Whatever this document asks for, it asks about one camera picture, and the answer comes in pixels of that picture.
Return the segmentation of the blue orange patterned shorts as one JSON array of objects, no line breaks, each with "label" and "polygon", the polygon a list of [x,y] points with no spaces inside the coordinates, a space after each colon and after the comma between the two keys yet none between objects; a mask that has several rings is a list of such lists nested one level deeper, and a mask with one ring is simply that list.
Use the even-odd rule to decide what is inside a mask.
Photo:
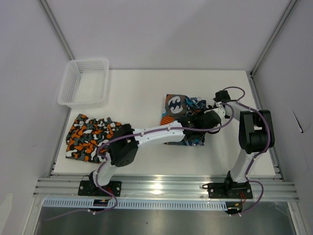
[{"label": "blue orange patterned shorts", "polygon": [[[160,125],[166,125],[182,117],[197,114],[207,109],[207,102],[200,97],[188,97],[182,94],[167,94]],[[184,138],[180,142],[166,142],[166,145],[204,146],[205,134],[194,140]]]}]

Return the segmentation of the orange black camo shorts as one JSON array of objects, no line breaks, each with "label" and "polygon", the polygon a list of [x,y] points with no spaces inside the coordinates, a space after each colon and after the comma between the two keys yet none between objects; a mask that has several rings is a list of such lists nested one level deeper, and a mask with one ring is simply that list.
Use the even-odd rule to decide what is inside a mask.
[{"label": "orange black camo shorts", "polygon": [[66,136],[66,158],[99,164],[104,161],[107,150],[97,153],[98,148],[113,139],[122,124],[108,118],[87,117],[79,114]]}]

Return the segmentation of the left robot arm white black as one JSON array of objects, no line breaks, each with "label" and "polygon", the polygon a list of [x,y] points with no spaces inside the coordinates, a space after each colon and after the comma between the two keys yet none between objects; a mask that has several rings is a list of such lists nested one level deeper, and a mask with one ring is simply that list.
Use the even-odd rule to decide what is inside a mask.
[{"label": "left robot arm white black", "polygon": [[105,160],[89,175],[90,185],[98,188],[106,186],[117,168],[134,161],[141,147],[168,142],[195,143],[206,133],[217,133],[224,117],[224,108],[213,108],[153,128],[133,129],[130,124],[122,125],[112,140],[98,148],[98,154],[102,149],[107,149],[108,153],[100,154]]}]

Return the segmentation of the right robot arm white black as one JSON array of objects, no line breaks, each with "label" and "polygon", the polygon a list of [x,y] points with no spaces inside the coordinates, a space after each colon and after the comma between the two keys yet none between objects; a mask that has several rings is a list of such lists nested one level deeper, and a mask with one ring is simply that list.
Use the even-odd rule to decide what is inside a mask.
[{"label": "right robot arm white black", "polygon": [[215,94],[216,103],[223,103],[223,106],[228,104],[225,107],[226,116],[239,121],[238,139],[241,151],[224,182],[207,185],[211,198],[227,198],[240,193],[252,198],[248,176],[260,156],[275,144],[270,111],[249,107],[240,101],[241,98],[243,97],[232,100],[227,89]]}]

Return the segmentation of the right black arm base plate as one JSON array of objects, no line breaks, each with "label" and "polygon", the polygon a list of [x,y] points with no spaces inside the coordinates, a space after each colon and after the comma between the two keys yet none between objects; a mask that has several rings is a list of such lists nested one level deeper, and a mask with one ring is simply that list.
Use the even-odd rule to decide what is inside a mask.
[{"label": "right black arm base plate", "polygon": [[252,199],[253,193],[249,182],[245,183],[208,183],[202,185],[211,199]]}]

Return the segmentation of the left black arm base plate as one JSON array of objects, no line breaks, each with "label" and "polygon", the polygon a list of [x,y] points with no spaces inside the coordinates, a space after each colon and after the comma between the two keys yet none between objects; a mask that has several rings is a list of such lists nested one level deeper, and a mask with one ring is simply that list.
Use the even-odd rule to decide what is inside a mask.
[{"label": "left black arm base plate", "polygon": [[113,194],[116,197],[120,196],[122,189],[122,182],[121,181],[110,181],[107,186],[103,186],[102,188],[97,187],[94,183],[88,180],[82,180],[80,182],[78,188],[78,195],[79,196],[110,196],[105,191]]}]

